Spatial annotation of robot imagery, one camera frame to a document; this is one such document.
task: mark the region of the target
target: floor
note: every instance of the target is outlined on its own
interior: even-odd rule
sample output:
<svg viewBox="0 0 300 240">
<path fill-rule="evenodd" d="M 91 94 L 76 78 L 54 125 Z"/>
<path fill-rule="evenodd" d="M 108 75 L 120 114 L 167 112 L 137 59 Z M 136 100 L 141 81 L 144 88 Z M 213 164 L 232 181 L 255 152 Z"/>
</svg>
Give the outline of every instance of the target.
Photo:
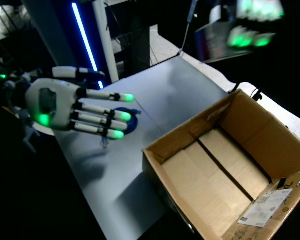
<svg viewBox="0 0 300 240">
<path fill-rule="evenodd" d="M 150 55 L 153 65 L 175 56 L 179 50 L 175 45 L 158 34 L 158 27 L 156 25 L 150 28 L 150 46 L 152 48 Z M 184 54 L 183 58 L 197 68 L 200 72 L 208 76 L 223 90 L 230 91 L 235 87 L 234 83 L 228 81 L 226 77 L 222 75 L 222 73 L 214 68 L 196 60 L 187 54 Z M 256 89 L 256 87 L 247 82 L 240 84 L 239 88 L 248 95 L 251 95 Z M 259 100 L 258 103 L 276 116 L 300 139 L 300 118 L 288 112 L 264 94 L 262 94 L 262 100 Z"/>
</svg>

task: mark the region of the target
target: blue led strip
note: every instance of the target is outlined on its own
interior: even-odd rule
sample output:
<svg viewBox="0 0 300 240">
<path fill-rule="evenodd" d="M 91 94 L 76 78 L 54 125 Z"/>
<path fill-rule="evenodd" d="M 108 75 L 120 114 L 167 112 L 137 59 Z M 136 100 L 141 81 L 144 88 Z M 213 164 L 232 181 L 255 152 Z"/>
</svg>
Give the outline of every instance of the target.
<svg viewBox="0 0 300 240">
<path fill-rule="evenodd" d="M 78 26 L 79 26 L 79 29 L 80 29 L 80 32 L 81 32 L 81 36 L 82 36 L 82 39 L 84 41 L 86 51 L 88 52 L 90 62 L 92 64 L 92 68 L 95 72 L 97 72 L 98 68 L 97 68 L 97 65 L 96 65 L 96 62 L 95 62 L 94 55 L 92 54 L 92 51 L 91 51 L 91 48 L 90 48 L 90 44 L 89 44 L 89 41 L 88 41 L 88 38 L 87 38 L 87 35 L 86 35 L 85 27 L 82 23 L 81 16 L 80 16 L 80 13 L 79 13 L 79 10 L 78 10 L 78 6 L 74 2 L 72 3 L 72 9 L 73 9 L 73 12 L 74 12 L 74 15 L 75 15 L 75 18 L 76 18 L 76 22 L 78 23 Z M 99 84 L 100 89 L 104 88 L 104 85 L 103 85 L 102 81 L 99 81 L 98 84 Z"/>
</svg>

